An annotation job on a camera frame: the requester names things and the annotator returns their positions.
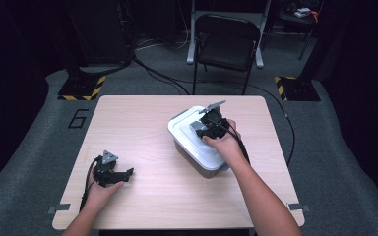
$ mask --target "white box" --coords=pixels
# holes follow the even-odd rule
[[[228,169],[226,162],[217,151],[205,144],[191,128],[205,113],[199,114],[205,107],[194,106],[168,122],[168,131],[173,136],[177,150],[205,178],[213,178],[220,171]]]

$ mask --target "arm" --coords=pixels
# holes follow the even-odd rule
[[[72,221],[72,223],[63,232],[63,235],[89,235],[92,225],[108,203],[110,197],[119,190],[124,183],[119,182],[108,188],[101,187],[97,182],[94,182],[94,176],[89,178],[89,194],[85,206]]]
[[[227,121],[233,128],[231,131],[240,137],[235,122]],[[234,172],[258,235],[301,235],[287,207],[248,164],[233,136],[225,134],[220,140],[204,136],[203,139],[217,150]]]

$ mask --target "wooden table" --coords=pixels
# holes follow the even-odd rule
[[[266,101],[261,96],[122,96],[100,98],[60,204],[53,227],[65,229],[79,212],[88,168],[108,150],[115,171],[134,167],[95,229],[252,228],[233,172],[205,179],[177,151],[168,121],[195,105],[226,100],[222,116],[235,120],[251,165],[284,203],[298,203]],[[298,225],[301,211],[292,211]]]

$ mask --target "hazard tape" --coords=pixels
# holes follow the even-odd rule
[[[282,86],[282,78],[296,80],[296,77],[275,77],[276,86],[278,87],[279,95],[282,100],[287,100],[286,93],[284,92],[284,87]]]
[[[58,99],[61,100],[95,100],[97,95],[100,93],[103,82],[105,82],[106,77],[102,77],[97,81],[94,91],[91,95],[59,95]]]

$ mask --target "right hand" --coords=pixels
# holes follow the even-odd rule
[[[226,119],[226,121],[230,126],[229,131],[236,134],[238,138],[241,139],[241,135],[236,131],[235,121],[230,119]],[[242,154],[238,141],[229,133],[226,133],[219,140],[211,139],[208,136],[204,136],[202,139],[207,145],[215,148],[220,157],[222,157],[229,165],[238,159],[244,159],[244,155]]]

